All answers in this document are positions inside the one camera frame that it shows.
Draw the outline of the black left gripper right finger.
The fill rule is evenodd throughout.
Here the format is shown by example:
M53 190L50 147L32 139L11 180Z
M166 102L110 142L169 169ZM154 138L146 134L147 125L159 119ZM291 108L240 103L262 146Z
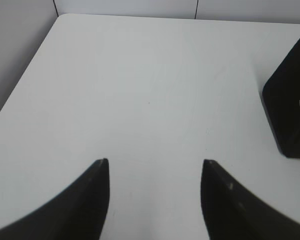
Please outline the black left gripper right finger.
M300 240L300 224L255 196L215 160L203 162L200 195L212 240Z

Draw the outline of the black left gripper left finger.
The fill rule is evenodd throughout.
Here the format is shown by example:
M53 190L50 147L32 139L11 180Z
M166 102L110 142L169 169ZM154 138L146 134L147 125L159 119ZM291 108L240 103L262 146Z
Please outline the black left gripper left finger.
M0 240L98 240L109 206L109 162L96 160L55 198L0 229Z

